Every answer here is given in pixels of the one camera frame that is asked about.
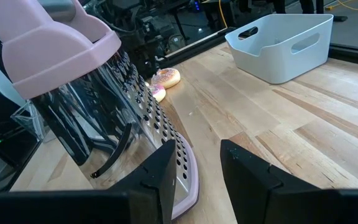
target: donut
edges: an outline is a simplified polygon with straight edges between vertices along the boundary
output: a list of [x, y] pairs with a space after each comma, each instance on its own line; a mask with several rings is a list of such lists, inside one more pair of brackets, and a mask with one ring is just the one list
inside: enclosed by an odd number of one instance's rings
[[157, 74], [152, 77], [152, 84], [162, 85], [165, 89], [173, 87], [180, 81], [180, 73], [174, 68], [164, 68], [157, 71]]
[[167, 94], [162, 85], [150, 85], [149, 89], [152, 92], [154, 98], [159, 103], [164, 99], [165, 95]]

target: cheese grater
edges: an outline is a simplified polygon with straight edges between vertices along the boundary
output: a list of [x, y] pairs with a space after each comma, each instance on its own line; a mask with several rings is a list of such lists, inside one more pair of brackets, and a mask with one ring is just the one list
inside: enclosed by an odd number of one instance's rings
[[7, 73], [95, 189], [112, 187], [174, 139], [174, 219], [197, 201], [193, 151], [120, 49], [116, 33], [77, 0], [73, 4], [74, 18], [60, 23], [37, 1], [0, 0]]

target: wood grain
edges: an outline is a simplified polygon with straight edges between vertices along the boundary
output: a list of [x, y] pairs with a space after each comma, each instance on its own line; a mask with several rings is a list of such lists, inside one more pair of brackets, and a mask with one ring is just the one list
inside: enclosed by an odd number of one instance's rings
[[[221, 44], [175, 68], [182, 80], [161, 105], [191, 142], [200, 175], [199, 201], [176, 223], [236, 222], [221, 170], [222, 139], [318, 187], [358, 188], [358, 65], [329, 59], [270, 85], [237, 69]], [[91, 187], [59, 142], [36, 155], [14, 190]]]

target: wooden table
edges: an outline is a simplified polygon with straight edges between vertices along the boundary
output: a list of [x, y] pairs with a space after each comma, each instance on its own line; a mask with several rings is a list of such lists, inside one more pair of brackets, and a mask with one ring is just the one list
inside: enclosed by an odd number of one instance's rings
[[[162, 106], [193, 146], [200, 200], [177, 223], [236, 223], [219, 147], [231, 139], [322, 188], [358, 188], [358, 65], [329, 59], [269, 85], [234, 65], [221, 44], [176, 66]], [[13, 190], [90, 189], [58, 141], [40, 147]]]

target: white plastic bin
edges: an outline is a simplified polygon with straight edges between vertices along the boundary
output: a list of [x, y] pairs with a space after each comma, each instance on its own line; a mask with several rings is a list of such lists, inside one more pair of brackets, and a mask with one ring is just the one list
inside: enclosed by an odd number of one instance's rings
[[[226, 34], [236, 66], [279, 84], [327, 61], [333, 15], [272, 14]], [[240, 39], [244, 31], [256, 34]]]

